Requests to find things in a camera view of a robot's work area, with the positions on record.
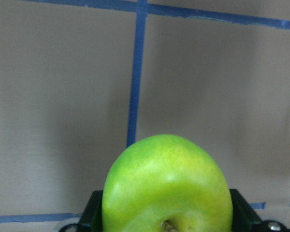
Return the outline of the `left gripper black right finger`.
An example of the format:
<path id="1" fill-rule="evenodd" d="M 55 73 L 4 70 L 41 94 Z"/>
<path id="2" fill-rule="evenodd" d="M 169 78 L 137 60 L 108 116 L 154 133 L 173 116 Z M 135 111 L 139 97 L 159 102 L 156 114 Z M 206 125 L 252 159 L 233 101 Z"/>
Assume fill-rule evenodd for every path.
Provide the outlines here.
<path id="1" fill-rule="evenodd" d="M 232 232 L 258 232 L 261 218 L 236 189 L 230 189 L 233 206 Z"/>

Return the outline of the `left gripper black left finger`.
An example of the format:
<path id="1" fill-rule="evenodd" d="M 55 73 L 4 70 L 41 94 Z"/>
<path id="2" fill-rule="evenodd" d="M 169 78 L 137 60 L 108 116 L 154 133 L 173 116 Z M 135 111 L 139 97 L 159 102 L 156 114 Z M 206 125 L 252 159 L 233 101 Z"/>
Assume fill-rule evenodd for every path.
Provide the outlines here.
<path id="1" fill-rule="evenodd" d="M 78 232 L 102 232 L 102 190 L 92 192 L 79 219 Z"/>

